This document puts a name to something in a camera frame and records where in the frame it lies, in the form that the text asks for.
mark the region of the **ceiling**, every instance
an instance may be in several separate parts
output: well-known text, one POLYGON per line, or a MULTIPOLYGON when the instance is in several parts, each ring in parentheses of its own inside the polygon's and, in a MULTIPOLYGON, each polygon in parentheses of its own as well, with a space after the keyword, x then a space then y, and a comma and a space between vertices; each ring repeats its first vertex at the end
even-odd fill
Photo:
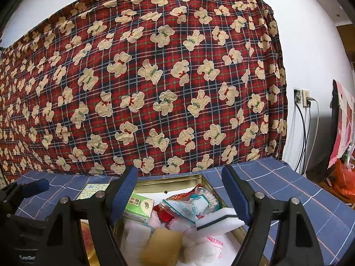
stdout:
POLYGON ((317 0, 336 26, 351 24, 348 15, 337 0, 317 0))

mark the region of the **red bag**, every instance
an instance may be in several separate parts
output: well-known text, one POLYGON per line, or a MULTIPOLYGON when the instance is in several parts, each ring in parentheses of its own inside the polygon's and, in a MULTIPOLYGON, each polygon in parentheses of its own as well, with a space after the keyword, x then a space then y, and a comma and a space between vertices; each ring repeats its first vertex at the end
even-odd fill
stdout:
POLYGON ((347 169, 338 159, 333 172, 335 176, 333 188, 340 195, 355 200, 355 171, 353 170, 347 169))

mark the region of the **electrical outlet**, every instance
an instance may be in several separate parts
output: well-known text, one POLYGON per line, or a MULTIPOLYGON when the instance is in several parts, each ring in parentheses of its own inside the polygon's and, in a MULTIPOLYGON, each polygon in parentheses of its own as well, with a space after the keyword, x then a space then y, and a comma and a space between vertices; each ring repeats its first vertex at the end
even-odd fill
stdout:
POLYGON ((310 92, 307 90, 302 90, 302 101, 303 101, 303 107, 308 107, 307 104, 307 97, 310 96, 310 92))
POLYGON ((294 100, 297 104, 301 104, 302 98, 301 98, 301 90, 298 89, 293 89, 293 94, 294 94, 294 100))

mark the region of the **patterned cloth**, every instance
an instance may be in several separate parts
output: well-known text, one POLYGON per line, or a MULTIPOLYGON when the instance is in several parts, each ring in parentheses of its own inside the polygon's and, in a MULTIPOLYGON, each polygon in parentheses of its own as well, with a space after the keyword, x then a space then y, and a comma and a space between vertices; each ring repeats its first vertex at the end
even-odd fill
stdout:
POLYGON ((263 0, 78 0, 6 49, 0 75, 8 180, 282 158, 285 70, 263 0))

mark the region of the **white wall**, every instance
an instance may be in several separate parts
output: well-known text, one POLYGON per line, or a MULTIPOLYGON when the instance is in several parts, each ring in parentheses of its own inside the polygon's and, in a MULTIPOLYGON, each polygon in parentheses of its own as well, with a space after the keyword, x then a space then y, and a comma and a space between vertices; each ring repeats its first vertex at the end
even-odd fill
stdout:
MULTIPOLYGON (((1 46, 7 47, 28 30, 74 0, 24 0, 4 30, 1 46)), ((303 130, 294 113, 293 89, 307 89, 320 106, 320 127, 310 166, 322 158, 329 142, 332 80, 355 95, 353 73, 337 29, 316 0, 265 0, 274 10, 286 69, 289 100, 288 138, 284 160, 293 168, 301 151, 303 130)), ((309 144, 315 134, 316 106, 311 108, 309 144)))

